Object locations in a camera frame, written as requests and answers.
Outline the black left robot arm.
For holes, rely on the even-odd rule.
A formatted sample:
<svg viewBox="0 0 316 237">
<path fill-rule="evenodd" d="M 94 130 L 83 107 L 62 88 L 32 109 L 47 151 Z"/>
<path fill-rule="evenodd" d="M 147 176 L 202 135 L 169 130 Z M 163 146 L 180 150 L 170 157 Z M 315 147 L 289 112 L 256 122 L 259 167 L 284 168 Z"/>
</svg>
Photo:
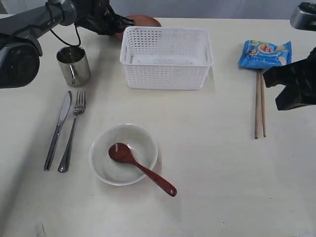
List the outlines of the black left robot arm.
<svg viewBox="0 0 316 237">
<path fill-rule="evenodd" d="M 107 0 L 50 0 L 44 6 L 0 21 L 0 86 L 28 85 L 39 71 L 42 49 L 38 39 L 57 25 L 83 27 L 99 35 L 113 36 L 135 25 L 117 15 Z M 276 98 L 280 111 L 316 103 L 316 53 L 306 59 L 270 66 L 263 74 L 266 87 L 282 84 Z"/>
</svg>

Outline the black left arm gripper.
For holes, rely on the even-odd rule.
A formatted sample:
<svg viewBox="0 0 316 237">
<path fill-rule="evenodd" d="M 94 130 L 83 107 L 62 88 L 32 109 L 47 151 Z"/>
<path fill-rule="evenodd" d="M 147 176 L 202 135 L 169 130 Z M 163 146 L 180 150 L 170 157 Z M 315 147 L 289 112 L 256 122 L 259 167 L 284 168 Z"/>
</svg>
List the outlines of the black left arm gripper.
<svg viewBox="0 0 316 237">
<path fill-rule="evenodd" d="M 75 0 L 74 4 L 77 11 L 75 25 L 99 35 L 113 36 L 135 25 L 134 20 L 116 14 L 108 0 Z"/>
</svg>

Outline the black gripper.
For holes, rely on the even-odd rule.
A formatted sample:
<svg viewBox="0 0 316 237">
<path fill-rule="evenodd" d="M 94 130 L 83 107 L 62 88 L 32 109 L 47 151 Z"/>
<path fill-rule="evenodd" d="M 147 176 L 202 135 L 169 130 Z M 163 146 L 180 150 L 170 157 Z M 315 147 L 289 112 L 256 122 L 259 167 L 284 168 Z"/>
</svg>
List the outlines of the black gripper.
<svg viewBox="0 0 316 237">
<path fill-rule="evenodd" d="M 275 99 L 279 111 L 316 104 L 316 50 L 306 59 L 280 67 L 271 67 L 263 73 L 267 88 L 284 85 Z"/>
</svg>

